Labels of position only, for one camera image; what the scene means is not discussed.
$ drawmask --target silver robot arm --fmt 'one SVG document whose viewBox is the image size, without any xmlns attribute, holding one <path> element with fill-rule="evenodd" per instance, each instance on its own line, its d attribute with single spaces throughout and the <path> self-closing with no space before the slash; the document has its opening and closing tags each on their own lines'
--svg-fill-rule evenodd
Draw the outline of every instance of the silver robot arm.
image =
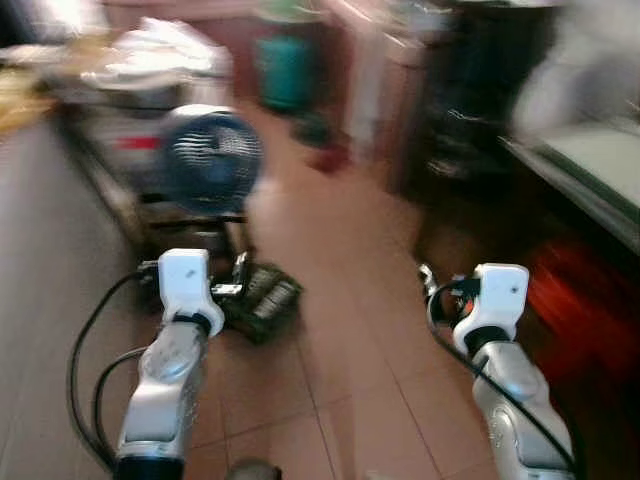
<svg viewBox="0 0 640 480">
<path fill-rule="evenodd" d="M 118 442 L 117 480 L 182 478 L 207 337 L 224 323 L 207 264 L 207 251 L 193 249 L 169 250 L 158 261 L 164 327 L 140 359 Z"/>
<path fill-rule="evenodd" d="M 426 296 L 439 302 L 440 289 L 431 270 L 422 265 L 420 271 Z M 483 264 L 476 267 L 470 281 L 459 282 L 452 291 L 459 298 L 459 314 L 453 322 L 453 348 L 503 387 L 572 457 L 567 427 L 549 402 L 549 385 L 514 341 L 528 278 L 528 271 L 518 265 Z M 441 307 L 429 304 L 430 321 L 434 320 L 432 310 L 441 312 Z M 487 422 L 502 480 L 575 478 L 559 448 L 513 402 L 480 376 L 474 381 L 473 397 Z"/>
</svg>

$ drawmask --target black cable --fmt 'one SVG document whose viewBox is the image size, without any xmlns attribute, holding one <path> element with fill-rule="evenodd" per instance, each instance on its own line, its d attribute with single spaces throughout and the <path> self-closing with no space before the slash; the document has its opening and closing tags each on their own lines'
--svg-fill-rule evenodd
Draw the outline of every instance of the black cable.
<svg viewBox="0 0 640 480">
<path fill-rule="evenodd" d="M 131 350 L 116 358 L 102 371 L 100 377 L 98 378 L 98 382 L 96 383 L 96 386 L 93 390 L 93 400 L 91 402 L 91 424 L 93 426 L 94 432 L 96 432 L 98 441 L 102 444 L 103 448 L 107 451 L 111 458 L 115 458 L 115 451 L 111 447 L 111 445 L 109 445 L 109 439 L 107 438 L 107 434 L 104 431 L 104 425 L 102 423 L 102 393 L 104 391 L 104 386 L 109 379 L 109 375 L 113 370 L 115 370 L 118 365 L 126 362 L 127 360 L 133 360 L 140 357 L 146 349 L 147 347 L 136 348 L 135 350 Z"/>
<path fill-rule="evenodd" d="M 115 458 L 109 454 L 109 451 L 105 449 L 104 445 L 100 443 L 95 434 L 91 432 L 82 418 L 82 413 L 80 411 L 80 400 L 78 399 L 78 361 L 80 359 L 80 349 L 82 348 L 82 344 L 84 343 L 89 330 L 97 320 L 98 315 L 100 315 L 100 312 L 114 293 L 116 293 L 120 287 L 128 281 L 143 277 L 144 273 L 141 271 L 130 273 L 122 277 L 114 283 L 109 290 L 107 290 L 102 297 L 102 300 L 100 300 L 96 308 L 91 313 L 91 316 L 82 327 L 82 330 L 80 330 L 80 333 L 73 344 L 67 366 L 67 408 L 69 410 L 69 416 L 71 417 L 71 423 L 85 446 L 94 453 L 100 463 L 102 463 L 108 471 L 113 471 L 115 467 Z"/>
<path fill-rule="evenodd" d="M 489 375 L 482 371 L 482 368 L 474 365 L 470 362 L 466 356 L 458 352 L 451 344 L 440 335 L 438 332 L 438 327 L 433 321 L 432 312 L 436 306 L 440 306 L 440 295 L 445 290 L 452 290 L 456 287 L 460 286 L 464 280 L 454 281 L 439 287 L 434 294 L 431 296 L 429 303 L 427 305 L 427 323 L 429 325 L 429 330 L 431 334 L 435 338 L 436 342 L 440 344 L 450 355 L 452 355 L 458 362 L 463 364 L 468 370 L 471 370 L 474 375 L 482 378 L 485 382 L 489 384 L 491 388 L 493 388 L 497 393 L 506 398 L 509 403 L 511 403 L 516 409 L 525 416 L 527 420 L 531 422 L 531 424 L 536 427 L 543 437 L 545 437 L 553 448 L 558 452 L 558 454 L 562 457 L 562 460 L 567 464 L 567 468 L 571 473 L 577 475 L 578 470 L 576 468 L 576 464 L 573 461 L 573 456 L 567 452 L 567 450 L 562 446 L 562 444 L 558 441 L 558 439 L 545 427 L 518 399 L 516 399 L 509 391 L 504 388 L 502 385 L 494 381 Z"/>
</svg>

